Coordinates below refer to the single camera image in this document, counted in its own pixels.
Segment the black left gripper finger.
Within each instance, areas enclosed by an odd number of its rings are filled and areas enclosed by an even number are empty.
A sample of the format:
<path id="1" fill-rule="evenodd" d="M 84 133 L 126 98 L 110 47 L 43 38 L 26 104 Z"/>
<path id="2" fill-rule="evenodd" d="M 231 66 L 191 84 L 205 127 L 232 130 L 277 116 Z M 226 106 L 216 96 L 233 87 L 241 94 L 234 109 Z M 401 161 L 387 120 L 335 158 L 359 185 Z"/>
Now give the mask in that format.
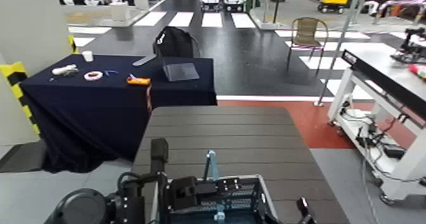
<path id="1" fill-rule="evenodd" d="M 165 171 L 165 165 L 169 161 L 169 144 L 165 138 L 151 140 L 151 165 L 150 173 L 156 180 Z"/>
<path id="2" fill-rule="evenodd" d="M 201 196 L 207 190 L 207 182 L 194 176 L 173 179 L 169 184 L 170 205 L 201 205 Z"/>

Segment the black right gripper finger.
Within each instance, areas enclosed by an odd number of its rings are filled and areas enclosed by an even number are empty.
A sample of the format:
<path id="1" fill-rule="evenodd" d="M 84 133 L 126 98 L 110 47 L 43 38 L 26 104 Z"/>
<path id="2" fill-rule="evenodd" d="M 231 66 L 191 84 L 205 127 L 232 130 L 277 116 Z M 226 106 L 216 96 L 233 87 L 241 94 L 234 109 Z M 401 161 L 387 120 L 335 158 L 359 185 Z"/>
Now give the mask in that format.
<path id="1" fill-rule="evenodd" d="M 301 214 L 298 224 L 317 224 L 316 215 L 305 197 L 297 200 L 297 208 Z"/>

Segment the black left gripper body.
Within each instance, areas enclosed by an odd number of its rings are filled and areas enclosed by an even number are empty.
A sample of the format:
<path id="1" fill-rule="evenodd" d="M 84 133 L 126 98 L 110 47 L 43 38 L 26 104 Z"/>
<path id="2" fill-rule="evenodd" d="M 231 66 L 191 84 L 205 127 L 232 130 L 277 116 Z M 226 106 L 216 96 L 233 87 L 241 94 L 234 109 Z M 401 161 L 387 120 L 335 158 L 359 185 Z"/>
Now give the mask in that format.
<path id="1" fill-rule="evenodd" d="M 167 175 L 165 173 L 122 173 L 117 179 L 117 191 L 114 197 L 116 223 L 145 223 L 145 197 L 142 189 L 146 183 L 157 182 L 158 220 L 154 223 L 170 223 L 165 198 Z"/>

